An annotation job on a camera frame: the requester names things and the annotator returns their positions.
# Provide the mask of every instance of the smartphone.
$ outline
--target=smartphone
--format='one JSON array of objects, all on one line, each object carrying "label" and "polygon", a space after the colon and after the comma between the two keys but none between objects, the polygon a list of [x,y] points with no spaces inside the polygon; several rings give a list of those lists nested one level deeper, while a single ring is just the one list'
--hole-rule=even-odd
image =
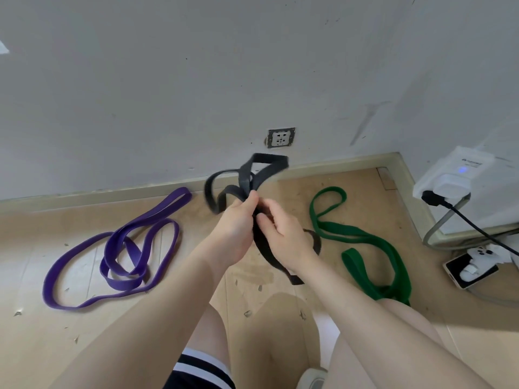
[{"label": "smartphone", "polygon": [[454,281],[454,284],[456,284],[456,286],[460,289],[467,289],[471,285],[474,285],[475,283],[484,280],[488,276],[491,276],[499,271],[497,265],[494,265],[484,275],[479,276],[475,280],[469,282],[463,281],[459,274],[470,263],[471,259],[472,257],[469,254],[464,254],[443,264],[443,268],[445,269],[451,280]]}]

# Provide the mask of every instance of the black shorts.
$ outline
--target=black shorts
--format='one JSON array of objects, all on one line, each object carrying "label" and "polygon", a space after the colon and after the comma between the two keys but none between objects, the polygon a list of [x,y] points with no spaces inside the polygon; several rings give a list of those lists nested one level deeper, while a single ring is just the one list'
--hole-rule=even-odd
[{"label": "black shorts", "polygon": [[236,389],[229,369],[218,359],[185,348],[164,389]]}]

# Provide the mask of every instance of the gray cable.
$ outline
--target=gray cable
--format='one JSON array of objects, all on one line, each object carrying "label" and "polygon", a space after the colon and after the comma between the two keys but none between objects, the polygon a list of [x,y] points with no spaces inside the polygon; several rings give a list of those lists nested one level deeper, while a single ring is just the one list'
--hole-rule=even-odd
[{"label": "gray cable", "polygon": [[[468,194],[468,195],[464,196],[463,198],[461,198],[461,200],[458,203],[456,203],[454,205],[454,207],[459,210],[463,206],[465,206],[465,204],[467,204],[467,202],[469,202],[469,201],[470,201],[470,194]],[[449,210],[447,213],[445,213],[445,215],[442,218],[439,219],[439,221],[436,224],[434,224],[434,226],[424,236],[423,243],[424,243],[425,246],[427,246],[429,248],[432,248],[432,249],[435,249],[435,250],[440,250],[440,251],[456,251],[456,250],[463,250],[463,249],[479,247],[479,246],[481,246],[481,244],[484,241],[488,240],[486,237],[479,237],[478,239],[475,239],[475,240],[478,240],[477,243],[476,242],[471,242],[471,243],[467,243],[467,244],[464,244],[464,245],[451,246],[451,247],[441,247],[441,246],[434,246],[432,244],[429,244],[429,239],[431,239],[431,236],[445,222],[447,222],[454,214],[455,214],[454,211]],[[499,234],[493,235],[493,236],[494,237],[504,237],[504,236],[514,235],[516,233],[519,233],[519,228],[512,229],[512,230],[510,230],[508,232],[499,233]],[[493,298],[492,296],[487,296],[485,294],[480,294],[478,291],[476,291],[474,289],[471,289],[471,288],[467,288],[466,291],[470,292],[471,294],[473,294],[477,298],[479,298],[481,300],[485,300],[485,301],[490,302],[490,303],[498,304],[500,306],[505,306],[505,307],[519,308],[519,301]]]}]

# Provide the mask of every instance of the purple resistance band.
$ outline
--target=purple resistance band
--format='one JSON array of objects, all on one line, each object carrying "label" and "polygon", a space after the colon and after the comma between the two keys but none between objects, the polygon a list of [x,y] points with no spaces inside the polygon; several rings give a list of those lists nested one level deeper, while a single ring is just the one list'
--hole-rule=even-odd
[{"label": "purple resistance band", "polygon": [[[180,227],[178,223],[168,218],[171,214],[176,212],[182,206],[186,205],[191,200],[190,191],[181,187],[174,190],[171,194],[169,194],[162,202],[160,202],[157,206],[155,206],[150,211],[144,213],[141,216],[138,216],[136,219],[128,222],[126,225],[122,226],[115,232],[105,232],[100,233],[99,235],[93,236],[88,240],[78,244],[65,254],[63,254],[50,268],[49,272],[45,276],[45,280],[43,281],[43,300],[45,304],[52,308],[57,308],[58,310],[77,310],[78,308],[83,308],[94,304],[98,300],[103,299],[111,299],[111,298],[121,298],[123,296],[128,296],[130,294],[138,294],[139,292],[144,292],[149,289],[152,289],[154,286],[158,284],[160,279],[162,278],[165,269],[168,266],[169,261],[173,256],[173,250],[175,248],[175,244],[177,243],[178,233],[180,231]],[[157,235],[157,233],[167,224],[172,223],[175,228],[175,236],[171,243],[171,246],[164,255],[162,262],[157,270],[157,273],[153,277],[153,279],[143,287],[139,288],[139,285],[143,282],[145,275],[148,272],[148,260],[149,254],[152,249],[152,242]],[[144,238],[144,245],[142,247],[142,251],[139,250],[139,247],[133,242],[132,239],[127,237],[128,233],[132,230],[140,227],[150,226],[146,237]],[[54,286],[58,281],[58,277],[60,273],[65,268],[66,264],[69,263],[76,255],[90,247],[92,244],[97,243],[98,241],[108,237],[107,244],[104,248],[104,257],[99,266],[99,271],[101,275],[105,278],[108,285],[114,289],[117,289],[120,292],[119,294],[106,294],[102,296],[95,296],[93,298],[88,299],[86,302],[80,304],[76,307],[62,306],[59,304],[54,298]],[[117,257],[119,253],[126,248],[128,250],[128,255],[130,256],[131,261],[135,268],[131,272],[127,272],[118,262]],[[108,277],[108,272],[112,270],[118,276],[129,277],[127,280],[114,280]]]}]

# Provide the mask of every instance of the person's right hand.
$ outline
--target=person's right hand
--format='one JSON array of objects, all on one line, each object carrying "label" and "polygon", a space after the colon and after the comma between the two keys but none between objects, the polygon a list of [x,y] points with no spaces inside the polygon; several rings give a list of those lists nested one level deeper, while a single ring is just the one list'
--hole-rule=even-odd
[{"label": "person's right hand", "polygon": [[285,212],[275,200],[264,199],[262,204],[270,211],[274,223],[267,215],[259,213],[256,216],[258,226],[276,259],[297,273],[303,261],[317,257],[308,237],[297,218]]}]

